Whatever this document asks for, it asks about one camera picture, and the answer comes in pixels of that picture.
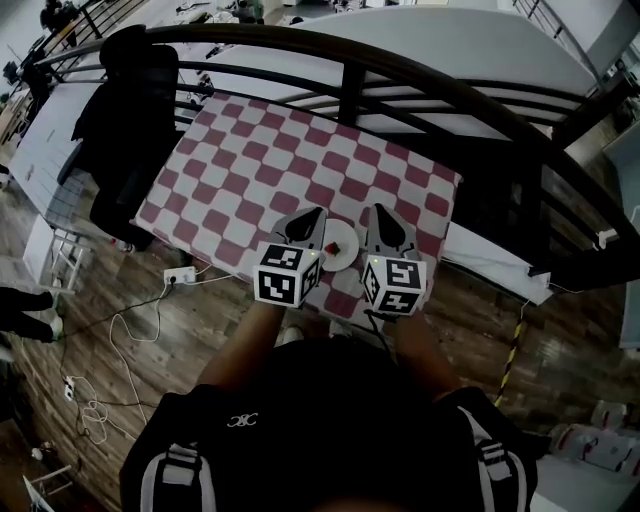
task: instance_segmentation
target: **small red object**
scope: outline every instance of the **small red object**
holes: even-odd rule
[[[340,253],[340,247],[338,247],[338,244],[335,242],[331,242],[324,250],[331,254],[331,256],[337,256]]]

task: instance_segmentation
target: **white plate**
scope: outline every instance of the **white plate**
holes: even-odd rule
[[[324,248],[331,244],[337,243],[340,252],[337,256],[324,251]],[[360,250],[360,240],[355,229],[349,224],[338,219],[328,219],[324,229],[324,244],[322,247],[327,259],[322,268],[327,272],[339,272],[351,265],[358,256]]]

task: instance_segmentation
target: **person's arm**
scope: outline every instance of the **person's arm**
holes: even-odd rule
[[[260,371],[278,338],[286,308],[254,302],[236,332],[206,366],[197,385],[209,384],[235,392]]]
[[[395,342],[398,365],[433,400],[462,387],[451,363],[440,351],[422,311],[418,310],[411,317],[398,318]]]

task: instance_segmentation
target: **power strip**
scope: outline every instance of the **power strip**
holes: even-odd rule
[[[164,284],[187,284],[196,282],[196,267],[169,268],[164,271]]]

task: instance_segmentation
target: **electrical cord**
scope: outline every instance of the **electrical cord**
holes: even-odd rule
[[[81,418],[82,418],[82,426],[84,428],[83,435],[88,437],[93,444],[95,444],[96,446],[99,446],[109,438],[109,435],[107,434],[107,429],[105,427],[105,423],[109,423],[112,427],[116,428],[117,430],[125,434],[126,437],[128,437],[134,442],[136,441],[136,438],[134,436],[132,436],[129,432],[127,432],[121,426],[114,423],[113,420],[109,419],[109,409],[103,402],[98,400],[98,393],[96,392],[91,382],[89,382],[85,377],[73,376],[73,375],[70,375],[69,379],[71,379],[71,381],[74,383],[75,381],[85,382],[87,386],[91,388],[91,392],[93,394],[93,399],[87,402],[86,407],[81,408],[80,401],[77,399],[75,400],[76,405],[78,406],[78,412],[81,414]],[[102,427],[103,435],[100,439],[96,440],[92,437],[91,430],[88,427],[88,423],[97,423]]]
[[[199,281],[196,283],[184,283],[187,286],[199,286],[201,284],[207,284],[207,283],[215,283],[216,281],[222,281],[223,279],[229,279],[230,277],[234,277],[231,274],[229,274],[228,276],[222,276],[222,277],[216,277],[215,279],[207,279],[206,281]]]
[[[143,338],[136,338],[133,334],[131,334],[131,330],[129,329],[129,326],[127,325],[126,320],[124,319],[124,317],[119,314],[116,313],[115,315],[113,315],[113,318],[111,319],[111,326],[109,327],[109,343],[111,344],[111,346],[113,347],[113,350],[116,351],[116,353],[118,354],[118,356],[120,356],[120,359],[122,360],[125,370],[127,370],[127,376],[129,377],[129,383],[131,384],[131,389],[133,389],[133,394],[136,397],[136,401],[138,402],[138,409],[140,410],[140,415],[142,416],[142,420],[144,421],[144,424],[147,425],[149,423],[149,421],[147,420],[147,415],[144,412],[144,409],[142,408],[142,405],[140,404],[140,396],[138,395],[138,390],[136,389],[136,385],[133,382],[133,375],[131,374],[131,368],[129,367],[129,363],[127,362],[127,360],[124,358],[124,356],[122,355],[122,352],[120,352],[120,350],[118,349],[118,347],[116,347],[116,344],[113,342],[113,326],[116,322],[116,320],[119,318],[120,320],[122,320],[122,323],[124,324],[125,329],[127,330],[127,334],[129,335],[129,338],[131,338],[134,341],[139,341],[141,343],[155,343],[156,341],[158,341],[158,338],[160,337],[160,301],[164,298],[166,298],[169,293],[171,293],[171,291],[173,290],[173,282],[171,283],[171,288],[169,290],[169,293],[167,292],[167,284],[164,285],[164,289],[162,290],[162,293],[160,294],[160,297],[158,297],[158,299],[155,302],[155,311],[156,311],[156,315],[158,317],[158,330],[156,332],[156,335],[153,339],[150,340],[145,340]],[[96,420],[90,420],[90,421],[98,421],[101,424],[104,424],[105,421],[109,421],[109,417],[108,417],[108,410],[106,415],[103,416],[100,415],[97,411],[96,411],[96,406],[92,407],[92,410],[94,412],[96,412],[97,418]]]
[[[154,298],[154,299],[152,299],[152,300],[144,301],[144,302],[141,302],[141,303],[139,303],[139,304],[134,304],[133,306],[129,306],[129,307],[126,307],[126,308],[124,308],[124,309],[121,309],[121,310],[117,311],[116,313],[112,313],[111,315],[109,315],[109,316],[107,316],[107,317],[105,317],[105,318],[103,318],[103,319],[101,319],[101,320],[98,320],[97,322],[93,322],[93,323],[89,324],[88,326],[83,327],[82,329],[79,329],[78,331],[75,331],[74,333],[72,333],[72,334],[70,334],[70,335],[64,335],[61,339],[70,338],[71,336],[74,336],[74,335],[79,334],[79,333],[81,333],[81,332],[85,332],[85,331],[87,331],[88,329],[90,329],[91,327],[94,327],[94,326],[96,326],[96,325],[98,325],[98,324],[100,324],[100,323],[102,323],[102,322],[106,322],[107,320],[109,320],[109,319],[110,319],[110,318],[112,318],[112,317],[115,317],[116,315],[118,315],[118,316],[120,316],[120,318],[122,318],[122,316],[121,316],[121,314],[122,314],[122,313],[125,313],[126,311],[130,311],[130,310],[132,310],[132,309],[134,309],[134,308],[137,308],[137,307],[140,307],[140,306],[144,306],[144,305],[147,305],[147,304],[151,304],[152,302],[156,302],[156,306],[158,306],[158,305],[159,305],[159,302],[160,302],[161,300],[163,300],[163,299],[166,299],[166,298],[171,294],[171,292],[172,292],[172,291],[173,291],[173,284],[171,284],[171,286],[170,286],[170,288],[169,288],[169,291],[168,291],[168,292],[167,292],[167,287],[165,286],[164,290],[162,291],[162,293],[160,294],[160,296],[159,296],[159,297],[156,297],[156,298]],[[156,309],[156,312],[157,312],[157,314],[158,314],[158,328],[159,328],[159,325],[160,325],[160,324],[159,324],[159,322],[160,322],[160,319],[159,319],[159,318],[160,318],[160,316],[159,316],[159,310],[158,310],[158,309]],[[112,321],[111,329],[109,330],[110,335],[111,335],[112,329],[113,329],[113,321]],[[65,374],[64,374],[64,372],[63,372],[63,368],[64,368],[64,361],[65,361],[65,358],[66,358],[66,355],[67,355],[67,349],[68,349],[68,347],[69,347],[69,344],[68,344],[67,342],[65,342],[65,344],[64,344],[64,349],[63,349],[63,351],[62,351],[62,357],[60,358],[60,366],[58,367],[58,372],[60,373],[60,377],[61,377],[62,381],[63,381],[65,384],[66,384],[66,377],[65,377]],[[138,408],[140,408],[140,410],[141,410],[141,411],[142,411],[142,405],[147,406],[147,407],[152,407],[152,408],[157,408],[157,407],[158,407],[157,405],[152,405],[152,404],[148,404],[148,403],[146,403],[146,402],[142,402],[142,401],[139,399],[139,397],[138,397],[138,393],[137,393],[137,390],[135,390],[135,387],[134,387],[134,391],[135,391],[135,394],[136,394],[136,400],[137,400],[137,402],[135,402],[135,403],[130,403],[130,404],[129,404],[129,403],[127,403],[127,404],[123,404],[123,403],[117,403],[117,402],[104,402],[104,401],[102,401],[102,400],[98,400],[98,399],[97,399],[97,394],[95,394],[95,401],[96,401],[96,403],[98,403],[98,402],[99,402],[99,403],[101,403],[101,404],[103,404],[103,405],[113,405],[113,406],[119,406],[119,407],[138,407]],[[75,397],[74,397],[74,400],[75,400],[75,402],[76,402],[76,405],[78,406],[78,416],[76,417],[76,432],[78,432],[78,422],[79,422],[79,419],[80,419],[81,405],[80,405],[80,402],[79,402],[77,399],[75,399]],[[102,418],[102,417],[103,417],[102,415],[99,415],[99,412],[98,412],[97,410],[96,410],[95,412],[96,412],[97,416],[95,416],[94,418],[98,418],[98,419],[99,419],[99,418]],[[142,415],[143,415],[144,420],[145,420],[145,423],[146,423],[146,416],[144,416],[144,412],[142,412]],[[80,436],[88,437],[88,435],[87,435],[87,432],[86,432],[86,431],[83,431],[83,432],[80,434]]]
[[[528,264],[516,264],[516,263],[508,263],[506,261],[500,261],[500,260],[495,260],[495,259],[491,259],[491,258],[485,258],[483,256],[476,256],[474,254],[464,254],[464,253],[460,253],[460,252],[453,252],[453,251],[446,251],[448,254],[454,254],[456,256],[460,256],[462,258],[470,258],[470,259],[474,259],[474,260],[481,260],[481,261],[485,261],[486,263],[482,263],[480,265],[475,265],[475,266],[491,266],[491,265],[501,265],[504,267],[521,267],[521,268],[530,268],[530,265]],[[464,262],[462,261],[455,261],[452,260],[450,258],[447,258],[446,256],[442,256],[440,258],[442,261],[446,261],[447,263],[452,263],[453,265],[459,265],[459,266],[463,266]],[[569,292],[569,293],[582,293],[584,292],[584,290],[580,290],[580,291],[575,291],[575,290],[569,290],[568,288],[565,288],[564,286],[560,286],[559,284],[556,283],[552,283],[549,282],[550,286],[555,286],[556,288],[560,288],[561,290],[564,290],[565,292]]]
[[[77,331],[72,332],[71,334],[65,334],[62,338],[60,338],[61,340],[67,339],[67,338],[71,338],[72,336],[75,336],[76,334],[81,334],[83,332],[88,331],[89,329],[91,329],[92,327],[95,327],[96,325],[99,325],[103,322],[106,322],[108,320],[111,320],[111,318],[115,315],[121,315],[122,313],[126,313],[127,311],[130,311],[134,308],[139,308],[140,306],[146,306],[147,304],[151,304],[152,302],[155,302],[157,300],[160,299],[166,299],[169,295],[171,295],[171,292],[173,291],[173,285],[170,286],[169,291],[167,292],[167,294],[163,297],[155,297],[153,299],[144,301],[144,302],[140,302],[139,304],[134,304],[133,306],[128,306],[124,309],[121,309],[119,311],[116,311],[115,313],[111,313],[108,316],[105,316],[104,318],[101,318],[100,320],[96,320],[95,322],[90,323],[89,325],[86,325],[85,327],[83,327],[82,329],[78,329]]]

